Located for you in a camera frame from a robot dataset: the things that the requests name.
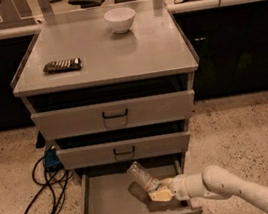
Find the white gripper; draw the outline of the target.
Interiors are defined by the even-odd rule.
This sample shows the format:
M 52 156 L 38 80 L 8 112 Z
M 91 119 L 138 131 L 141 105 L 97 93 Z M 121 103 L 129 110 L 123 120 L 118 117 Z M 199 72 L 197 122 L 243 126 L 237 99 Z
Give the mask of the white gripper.
M 155 202 L 170 202 L 173 197 L 179 201 L 188 200 L 185 180 L 184 174 L 177 175 L 173 179 L 162 179 L 159 184 L 161 189 L 150 192 L 149 197 Z

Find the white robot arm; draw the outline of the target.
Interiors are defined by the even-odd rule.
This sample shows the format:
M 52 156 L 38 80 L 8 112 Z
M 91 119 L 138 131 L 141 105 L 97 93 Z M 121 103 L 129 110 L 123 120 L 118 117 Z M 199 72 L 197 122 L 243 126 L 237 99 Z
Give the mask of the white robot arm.
M 149 197 L 155 202 L 190 198 L 228 199 L 239 197 L 268 214 L 268 187 L 237 177 L 220 166 L 207 166 L 200 174 L 181 174 L 164 179 Z

